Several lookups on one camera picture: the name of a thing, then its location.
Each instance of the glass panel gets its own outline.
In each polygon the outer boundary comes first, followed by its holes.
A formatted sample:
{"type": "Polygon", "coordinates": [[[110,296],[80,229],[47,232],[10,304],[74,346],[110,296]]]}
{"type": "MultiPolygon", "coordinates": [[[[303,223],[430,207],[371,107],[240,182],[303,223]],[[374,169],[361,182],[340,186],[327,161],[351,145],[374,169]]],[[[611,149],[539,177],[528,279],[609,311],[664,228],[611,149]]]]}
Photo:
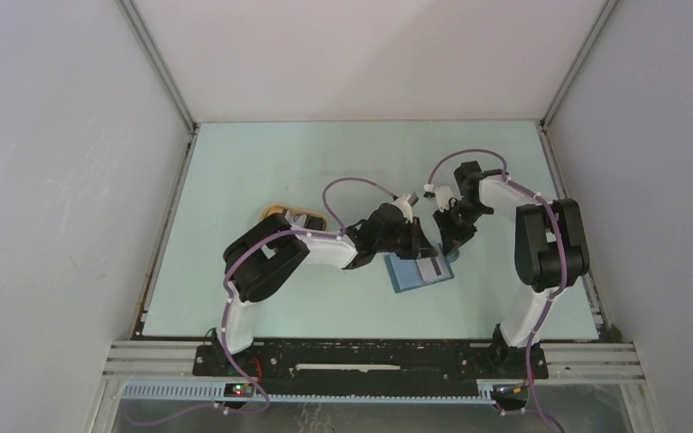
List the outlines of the glass panel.
{"type": "MultiPolygon", "coordinates": [[[[632,431],[620,388],[606,386],[541,386],[541,406],[568,432],[632,431]]],[[[425,433],[546,432],[537,415],[509,416],[486,405],[274,403],[257,415],[225,416],[221,410],[194,410],[167,422],[136,427],[125,420],[150,421],[195,406],[190,401],[122,401],[115,421],[118,433],[172,432],[306,432],[425,433]]]]}

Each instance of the black mounting plate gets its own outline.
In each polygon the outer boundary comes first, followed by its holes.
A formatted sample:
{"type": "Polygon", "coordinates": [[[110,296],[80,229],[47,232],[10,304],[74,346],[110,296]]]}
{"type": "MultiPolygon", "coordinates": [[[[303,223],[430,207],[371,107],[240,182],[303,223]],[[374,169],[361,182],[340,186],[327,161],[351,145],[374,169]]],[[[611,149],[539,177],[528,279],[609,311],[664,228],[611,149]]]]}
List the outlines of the black mounting plate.
{"type": "MultiPolygon", "coordinates": [[[[477,379],[525,379],[520,363],[496,366],[488,341],[258,338],[234,356],[247,373],[258,376],[269,393],[293,395],[456,397],[477,396],[477,379]],[[380,364],[392,370],[308,369],[302,364],[380,364]]],[[[531,350],[536,379],[549,377],[539,345],[531,350]]],[[[195,376],[238,376],[218,344],[198,347],[195,376]]]]}

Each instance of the aluminum frame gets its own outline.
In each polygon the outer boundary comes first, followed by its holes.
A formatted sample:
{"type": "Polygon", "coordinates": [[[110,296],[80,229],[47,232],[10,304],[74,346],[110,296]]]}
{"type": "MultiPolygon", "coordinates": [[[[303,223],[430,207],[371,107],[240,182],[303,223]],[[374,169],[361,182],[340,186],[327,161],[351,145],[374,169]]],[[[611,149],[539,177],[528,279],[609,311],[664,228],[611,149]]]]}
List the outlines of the aluminum frame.
{"type": "Polygon", "coordinates": [[[565,75],[565,78],[559,85],[559,89],[557,89],[556,95],[551,100],[549,109],[546,111],[546,115],[543,116],[542,123],[546,125],[547,128],[550,127],[551,123],[554,121],[554,118],[556,118],[557,112],[561,108],[562,103],[564,103],[564,99],[567,97],[572,85],[575,84],[580,72],[586,65],[586,62],[591,56],[591,52],[594,50],[596,43],[599,42],[602,33],[604,33],[604,30],[609,24],[615,9],[620,4],[620,1],[621,0],[606,0],[602,5],[599,15],[594,20],[594,23],[591,25],[591,29],[588,30],[586,38],[580,45],[580,50],[578,50],[575,59],[572,60],[572,64],[567,71],[567,75],[565,75]]]}
{"type": "Polygon", "coordinates": [[[142,46],[142,51],[144,55],[147,56],[147,60],[150,61],[152,69],[155,75],[163,84],[166,93],[169,94],[171,102],[174,107],[179,112],[182,122],[184,122],[188,133],[194,134],[197,129],[197,124],[189,112],[187,103],[184,101],[177,83],[174,77],[169,72],[169,68],[166,66],[166,61],[163,59],[161,52],[158,50],[158,46],[155,44],[155,40],[152,38],[150,31],[147,29],[147,25],[144,23],[142,14],[139,12],[139,8],[136,7],[134,0],[115,0],[118,6],[121,8],[121,12],[124,18],[131,26],[134,36],[136,36],[137,41],[139,41],[142,46]]]}
{"type": "MultiPolygon", "coordinates": [[[[121,394],[130,382],[173,382],[174,385],[190,382],[232,382],[233,377],[195,377],[192,365],[195,350],[201,342],[190,341],[116,341],[112,344],[102,373],[92,414],[87,423],[87,433],[108,433],[115,424],[121,394]]],[[[472,345],[487,346],[487,343],[472,345]]],[[[538,384],[616,384],[621,387],[629,419],[634,433],[660,433],[654,406],[644,380],[633,344],[627,343],[551,343],[541,347],[549,366],[549,379],[538,384]]],[[[508,384],[507,380],[477,381],[480,387],[508,384]]],[[[328,401],[322,396],[291,396],[293,400],[279,401],[328,401]]],[[[391,399],[371,398],[383,402],[391,399]]],[[[441,403],[486,403],[486,401],[461,401],[450,399],[441,403]]]]}
{"type": "MultiPolygon", "coordinates": [[[[145,282],[140,310],[146,310],[152,287],[157,280],[168,235],[171,231],[176,208],[184,186],[189,161],[192,157],[197,139],[198,126],[192,118],[186,102],[181,95],[173,76],[169,72],[157,45],[152,39],[134,0],[116,0],[122,13],[142,45],[143,51],[151,62],[153,70],[164,85],[172,103],[178,110],[188,131],[193,134],[190,146],[182,163],[180,174],[176,179],[170,206],[166,212],[163,231],[159,237],[152,258],[152,271],[145,282]]],[[[587,62],[591,51],[608,25],[620,0],[607,0],[599,16],[578,51],[570,69],[543,119],[536,122],[541,145],[549,164],[551,178],[559,197],[568,194],[567,185],[561,175],[556,154],[553,151],[548,127],[559,111],[567,93],[578,78],[587,62]]],[[[593,270],[584,277],[589,305],[599,327],[610,322],[607,319],[605,299],[594,283],[593,270]]],[[[132,333],[141,321],[137,315],[132,333]]],[[[107,363],[97,387],[93,406],[84,431],[87,433],[108,433],[115,425],[116,413],[120,403],[121,392],[130,381],[157,380],[174,383],[222,381],[232,378],[206,378],[192,376],[192,361],[196,341],[116,341],[112,344],[107,363]]],[[[621,387],[629,419],[634,433],[660,433],[662,427],[656,409],[650,397],[638,356],[632,344],[605,343],[541,343],[549,364],[550,377],[537,381],[544,384],[617,384],[621,387]]],[[[482,385],[508,383],[508,381],[479,381],[482,385]]]]}
{"type": "MultiPolygon", "coordinates": [[[[570,196],[570,193],[568,191],[567,183],[564,181],[564,176],[562,175],[562,171],[559,166],[557,154],[554,152],[553,145],[551,144],[549,132],[543,126],[543,122],[535,122],[535,129],[537,130],[538,136],[541,140],[543,155],[545,156],[546,163],[549,166],[551,181],[554,183],[554,189],[557,191],[557,197],[567,198],[570,196]]],[[[609,327],[612,325],[612,321],[607,313],[609,308],[607,307],[604,293],[601,292],[596,285],[594,273],[594,261],[592,260],[591,270],[588,271],[586,275],[583,275],[581,280],[583,281],[583,287],[586,289],[586,297],[588,298],[588,305],[591,308],[591,314],[594,316],[596,329],[600,331],[600,334],[604,334],[609,330],[609,327]]]]}

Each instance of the cable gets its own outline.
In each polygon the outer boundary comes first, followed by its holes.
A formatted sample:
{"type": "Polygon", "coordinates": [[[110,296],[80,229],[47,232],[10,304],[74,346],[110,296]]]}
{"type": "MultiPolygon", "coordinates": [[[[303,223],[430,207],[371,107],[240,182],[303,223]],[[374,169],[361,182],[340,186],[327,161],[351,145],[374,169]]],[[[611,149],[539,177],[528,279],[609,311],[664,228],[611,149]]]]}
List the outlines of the cable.
{"type": "Polygon", "coordinates": [[[251,377],[248,373],[246,373],[242,368],[240,368],[240,365],[237,364],[235,361],[235,358],[233,358],[232,354],[229,352],[229,349],[227,349],[227,343],[226,343],[226,325],[227,321],[229,320],[229,309],[230,305],[233,302],[233,297],[235,293],[233,290],[229,287],[229,281],[232,279],[232,276],[235,274],[235,271],[237,271],[237,268],[240,267],[243,262],[245,262],[248,257],[251,256],[251,254],[259,251],[263,246],[269,244],[271,241],[274,241],[275,239],[281,238],[283,236],[290,236],[290,235],[311,235],[314,237],[321,237],[325,239],[334,239],[339,237],[339,235],[332,234],[332,233],[324,233],[324,232],[308,232],[305,230],[283,230],[281,232],[273,233],[261,241],[257,242],[249,248],[245,253],[241,254],[238,259],[232,263],[232,266],[229,267],[225,274],[225,278],[222,281],[222,285],[224,286],[226,292],[227,292],[227,302],[225,304],[225,310],[224,313],[222,314],[222,326],[221,329],[219,330],[219,340],[221,341],[221,346],[222,350],[225,353],[225,356],[227,358],[227,361],[235,368],[235,370],[240,373],[241,376],[243,376],[251,385],[254,386],[254,388],[259,391],[259,393],[262,394],[264,397],[264,406],[261,409],[252,409],[252,410],[240,410],[240,409],[233,409],[233,408],[228,408],[227,406],[221,406],[225,412],[234,412],[234,413],[246,413],[246,414],[254,414],[254,413],[260,413],[265,410],[267,410],[270,407],[270,396],[267,395],[267,391],[262,388],[262,385],[259,384],[259,382],[255,381],[253,377],[251,377]]]}
{"type": "Polygon", "coordinates": [[[559,428],[560,432],[564,432],[564,428],[559,424],[559,422],[552,417],[550,414],[546,413],[543,411],[540,402],[538,401],[538,394],[535,391],[535,377],[532,373],[532,365],[530,364],[530,354],[531,354],[531,347],[532,347],[532,342],[535,340],[535,335],[538,334],[538,331],[541,330],[541,327],[543,326],[543,322],[546,321],[546,317],[549,316],[549,312],[551,310],[551,304],[553,304],[554,299],[556,299],[559,295],[561,295],[564,290],[567,288],[567,278],[568,278],[568,269],[567,269],[567,256],[565,255],[564,251],[564,243],[562,242],[561,235],[559,233],[559,221],[557,221],[556,215],[554,215],[553,209],[551,209],[551,206],[549,205],[549,202],[546,201],[545,198],[543,198],[540,194],[536,194],[532,190],[528,189],[527,187],[515,182],[512,180],[511,176],[508,175],[508,164],[506,162],[506,159],[501,156],[500,153],[494,152],[488,149],[466,149],[464,151],[458,151],[458,152],[453,152],[450,155],[442,158],[437,162],[437,165],[434,166],[434,169],[432,169],[431,174],[429,175],[429,179],[427,180],[427,184],[431,184],[434,174],[437,173],[437,169],[439,166],[442,165],[443,162],[449,160],[450,158],[453,158],[458,155],[462,155],[464,153],[486,153],[488,155],[493,155],[495,158],[497,158],[502,165],[504,166],[503,173],[501,173],[501,178],[504,180],[504,182],[508,185],[511,185],[512,188],[518,190],[522,194],[524,194],[526,197],[533,198],[539,203],[543,205],[543,207],[546,209],[546,213],[548,214],[549,221],[551,224],[551,231],[554,233],[554,235],[557,238],[557,249],[559,250],[559,263],[561,267],[561,280],[559,281],[559,288],[554,290],[549,297],[546,300],[546,305],[543,307],[543,311],[541,312],[541,315],[538,316],[538,320],[535,322],[535,326],[532,327],[530,331],[530,335],[527,337],[527,348],[525,350],[525,365],[527,369],[527,384],[528,387],[530,388],[530,393],[532,394],[532,399],[535,401],[535,413],[537,413],[541,419],[543,420],[543,424],[546,425],[549,429],[553,429],[551,426],[550,422],[553,422],[554,425],[556,425],[559,428]]]}
{"type": "Polygon", "coordinates": [[[338,226],[341,228],[338,232],[340,235],[343,235],[347,231],[347,226],[344,224],[344,221],[341,221],[341,218],[339,218],[338,215],[336,215],[336,212],[334,212],[333,209],[331,209],[330,206],[328,205],[328,199],[326,198],[326,193],[328,192],[330,187],[336,185],[337,183],[345,182],[347,180],[352,180],[355,182],[363,182],[363,183],[367,183],[368,185],[373,185],[374,187],[385,192],[386,194],[389,194],[390,196],[392,196],[392,199],[397,198],[397,196],[394,193],[392,193],[389,189],[386,189],[386,188],[382,187],[381,185],[373,182],[372,180],[368,180],[365,178],[346,177],[346,178],[338,178],[338,179],[330,182],[323,189],[323,193],[322,193],[323,206],[325,206],[325,209],[333,217],[333,219],[336,220],[336,222],[338,223],[338,226]]]}

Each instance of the yellow object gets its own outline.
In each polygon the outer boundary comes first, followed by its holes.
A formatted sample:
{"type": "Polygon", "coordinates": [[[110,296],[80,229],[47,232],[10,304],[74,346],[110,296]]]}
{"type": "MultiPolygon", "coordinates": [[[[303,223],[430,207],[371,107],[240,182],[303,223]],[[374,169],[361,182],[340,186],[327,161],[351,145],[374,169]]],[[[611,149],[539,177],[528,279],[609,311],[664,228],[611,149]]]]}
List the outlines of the yellow object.
{"type": "Polygon", "coordinates": [[[298,217],[301,217],[301,216],[320,218],[323,220],[322,230],[328,231],[328,219],[324,215],[320,214],[319,212],[315,212],[315,211],[307,210],[307,209],[302,209],[299,207],[293,207],[293,206],[287,206],[287,205],[281,205],[281,204],[273,204],[273,205],[270,205],[270,206],[264,208],[262,215],[259,217],[259,221],[267,218],[268,216],[270,216],[272,214],[282,214],[283,217],[285,217],[285,219],[291,223],[295,222],[296,219],[298,217]]]}

